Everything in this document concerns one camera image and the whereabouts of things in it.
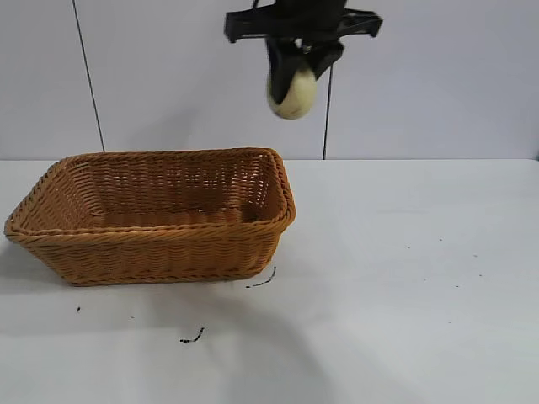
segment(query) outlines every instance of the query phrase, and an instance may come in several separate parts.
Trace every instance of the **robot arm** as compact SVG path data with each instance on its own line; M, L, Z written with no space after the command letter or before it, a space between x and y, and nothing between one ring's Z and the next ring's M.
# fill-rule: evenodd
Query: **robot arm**
M265 38L269 57L267 97L285 119L301 118L311 108L316 81L343 54L345 35L376 37L382 19L373 12L345 8L346 0L275 0L227 13L225 35Z

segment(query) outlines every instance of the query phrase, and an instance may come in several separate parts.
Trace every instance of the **white wall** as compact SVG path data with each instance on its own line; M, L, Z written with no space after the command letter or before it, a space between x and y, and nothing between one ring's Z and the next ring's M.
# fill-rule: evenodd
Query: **white wall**
M71 1L0 2L0 159L100 149Z
M349 0L385 23L335 65L328 158L535 157L537 0Z
M249 0L78 0L107 151L270 146L321 158L327 79L303 120L265 101L262 40L230 45L227 11Z
M227 43L249 0L77 0L109 151L271 146L321 158L327 75L304 119L264 99L264 42ZM536 0L349 0L386 21L334 69L328 158L535 157ZM0 4L0 159L100 150L71 0Z

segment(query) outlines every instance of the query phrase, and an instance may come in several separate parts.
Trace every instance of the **white egg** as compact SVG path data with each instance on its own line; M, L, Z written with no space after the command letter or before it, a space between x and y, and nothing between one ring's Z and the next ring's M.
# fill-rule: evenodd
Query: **white egg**
M297 120L304 116L314 104L317 95L317 79L311 68L301 66L294 77L285 99L277 104L271 97L271 76L266 83L266 97L271 110L285 120Z

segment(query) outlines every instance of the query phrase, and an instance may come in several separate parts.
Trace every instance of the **woven basket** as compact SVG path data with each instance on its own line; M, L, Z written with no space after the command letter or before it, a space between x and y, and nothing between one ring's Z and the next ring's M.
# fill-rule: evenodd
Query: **woven basket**
M245 279L295 215L270 149L99 153L54 164L5 234L77 285Z

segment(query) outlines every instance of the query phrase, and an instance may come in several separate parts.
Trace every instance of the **rectangular basket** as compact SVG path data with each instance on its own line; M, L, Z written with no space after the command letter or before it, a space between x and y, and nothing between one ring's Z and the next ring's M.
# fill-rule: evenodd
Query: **rectangular basket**
M296 208L270 149L97 153L54 164L5 234L77 285L245 279Z

